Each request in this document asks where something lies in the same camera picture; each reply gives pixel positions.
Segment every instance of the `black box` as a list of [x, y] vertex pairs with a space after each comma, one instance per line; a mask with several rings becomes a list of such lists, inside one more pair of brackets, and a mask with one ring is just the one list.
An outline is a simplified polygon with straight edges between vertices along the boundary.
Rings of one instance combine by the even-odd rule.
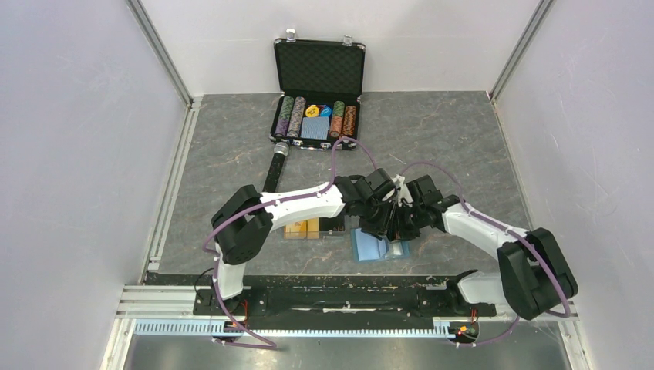
[[[336, 101], [356, 107], [354, 139], [359, 137], [359, 99], [363, 89], [363, 63], [366, 47], [357, 42], [328, 42], [300, 40], [294, 38], [276, 39], [274, 44], [277, 74], [282, 96], [279, 98], [275, 118], [272, 121], [270, 140], [285, 141], [302, 149], [329, 150], [338, 139], [328, 135], [327, 140], [301, 137], [276, 136], [275, 128], [284, 96], [306, 99], [310, 105], [327, 105], [332, 109]], [[337, 149], [352, 150], [355, 143], [343, 142]]]

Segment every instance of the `metal latch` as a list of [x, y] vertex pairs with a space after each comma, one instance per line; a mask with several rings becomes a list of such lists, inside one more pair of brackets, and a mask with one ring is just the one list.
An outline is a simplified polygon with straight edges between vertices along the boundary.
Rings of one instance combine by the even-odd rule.
[[286, 42], [295, 42], [295, 29], [286, 29]]

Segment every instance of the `gray marble table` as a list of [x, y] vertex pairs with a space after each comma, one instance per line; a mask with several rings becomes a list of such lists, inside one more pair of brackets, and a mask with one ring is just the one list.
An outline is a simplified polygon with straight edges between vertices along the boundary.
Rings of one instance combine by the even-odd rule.
[[[241, 186], [263, 186], [273, 144], [268, 140], [279, 94], [205, 96], [188, 153], [160, 264], [162, 274], [198, 274], [212, 267], [200, 249], [210, 218]], [[528, 225], [501, 129], [485, 92], [368, 92], [362, 97], [359, 139], [391, 176], [416, 160], [453, 172], [479, 210], [519, 227]], [[328, 152], [293, 148], [278, 191], [313, 187], [329, 178]], [[367, 174], [359, 148], [337, 153], [339, 174]], [[454, 186], [429, 167], [444, 195]], [[271, 234], [246, 274], [458, 274], [496, 271], [489, 255], [437, 229], [410, 242], [410, 258], [357, 263], [349, 236], [284, 240]]]

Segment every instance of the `open case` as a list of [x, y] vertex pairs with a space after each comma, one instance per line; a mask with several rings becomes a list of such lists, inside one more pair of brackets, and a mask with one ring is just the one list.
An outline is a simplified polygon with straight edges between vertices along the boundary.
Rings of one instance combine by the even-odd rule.
[[[295, 39], [295, 31], [290, 29], [287, 30], [287, 33], [288, 37], [286, 39], [276, 39], [274, 44], [282, 96], [279, 98], [275, 118], [272, 122], [270, 140], [275, 143], [285, 141], [289, 145], [298, 146], [302, 149], [331, 149], [333, 143], [342, 136], [342, 133], [340, 135], [336, 133], [333, 133], [334, 136], [330, 135], [333, 128], [332, 119], [335, 113], [335, 102], [343, 102], [346, 109], [350, 106], [356, 108], [353, 131], [348, 136], [357, 139], [361, 112], [359, 100], [363, 88], [363, 64], [366, 47], [363, 44], [352, 42], [352, 38], [349, 36], [346, 36], [343, 42], [327, 42]], [[307, 108], [314, 105], [329, 107], [331, 111], [328, 116], [330, 127], [326, 137], [303, 137], [305, 134], [302, 130], [297, 134], [293, 134], [290, 128], [288, 131], [277, 129], [278, 124], [280, 124], [280, 112], [282, 112], [284, 98], [290, 97], [297, 101], [296, 99], [300, 96], [306, 100], [302, 109], [303, 124], [301, 127], [305, 125], [304, 122], [306, 121], [304, 119], [312, 118], [307, 117]], [[320, 108], [320, 117], [323, 117], [323, 109], [324, 107]], [[337, 149], [352, 150], [355, 147], [355, 143], [344, 141], [339, 144]]]

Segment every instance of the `poker chip case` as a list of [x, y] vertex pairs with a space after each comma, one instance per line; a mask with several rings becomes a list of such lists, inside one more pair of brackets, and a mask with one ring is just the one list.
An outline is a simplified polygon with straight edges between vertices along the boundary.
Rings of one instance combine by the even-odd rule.
[[[339, 138], [338, 134], [329, 130], [325, 138], [319, 139], [316, 136], [302, 137], [301, 133], [298, 134], [298, 127], [292, 129], [288, 126], [289, 120], [291, 126], [293, 126], [294, 120], [289, 118], [291, 116], [288, 114], [288, 100], [290, 99], [286, 98], [287, 102], [283, 104], [285, 97], [293, 98], [296, 105], [301, 105], [298, 101], [302, 102], [301, 99], [297, 99], [298, 97], [305, 99], [305, 102], [302, 102], [304, 104], [302, 106], [303, 119], [307, 118], [305, 112], [310, 106], [328, 106], [332, 111], [329, 116], [330, 123], [335, 117], [334, 103], [345, 103], [348, 109], [346, 109], [344, 125], [349, 129], [344, 130], [352, 133], [349, 136], [357, 139], [359, 135], [359, 115], [361, 113], [359, 100], [363, 90], [363, 65], [366, 47], [361, 43], [352, 42], [352, 39], [348, 36], [342, 42], [302, 40], [295, 39], [294, 32], [289, 33], [289, 37], [286, 39], [276, 39], [273, 45], [282, 95], [279, 98], [275, 118], [272, 122], [270, 140], [274, 143], [285, 141], [289, 145], [298, 146], [302, 149], [328, 150], [332, 148], [334, 142]], [[296, 115], [296, 109], [299, 111], [299, 107], [293, 107], [292, 113], [294, 115]], [[285, 122], [286, 127], [281, 125], [282, 121]], [[337, 149], [353, 150], [355, 148], [355, 143], [342, 142]]]

